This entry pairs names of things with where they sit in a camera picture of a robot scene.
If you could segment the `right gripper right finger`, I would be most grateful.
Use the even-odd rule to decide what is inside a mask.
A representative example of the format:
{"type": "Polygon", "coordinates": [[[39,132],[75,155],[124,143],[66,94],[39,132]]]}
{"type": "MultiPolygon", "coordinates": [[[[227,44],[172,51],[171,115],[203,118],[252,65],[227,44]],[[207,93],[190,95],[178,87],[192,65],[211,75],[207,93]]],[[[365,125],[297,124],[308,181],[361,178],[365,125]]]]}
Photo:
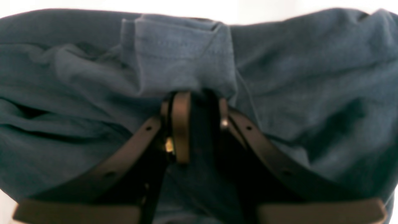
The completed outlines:
{"type": "Polygon", "coordinates": [[[382,200],[315,174],[226,99],[218,99],[218,106],[218,165],[237,188],[247,224],[382,224],[387,219],[382,200]]]}

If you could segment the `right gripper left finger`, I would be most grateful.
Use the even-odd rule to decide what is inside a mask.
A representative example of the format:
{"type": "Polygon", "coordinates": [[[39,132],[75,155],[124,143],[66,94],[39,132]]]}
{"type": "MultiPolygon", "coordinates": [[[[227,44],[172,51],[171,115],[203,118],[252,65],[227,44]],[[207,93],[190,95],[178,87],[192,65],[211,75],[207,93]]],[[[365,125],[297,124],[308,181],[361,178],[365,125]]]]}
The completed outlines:
{"type": "Polygon", "coordinates": [[[112,156],[22,200],[15,224],[150,224],[169,164],[190,162],[191,93],[174,92],[112,156]]]}

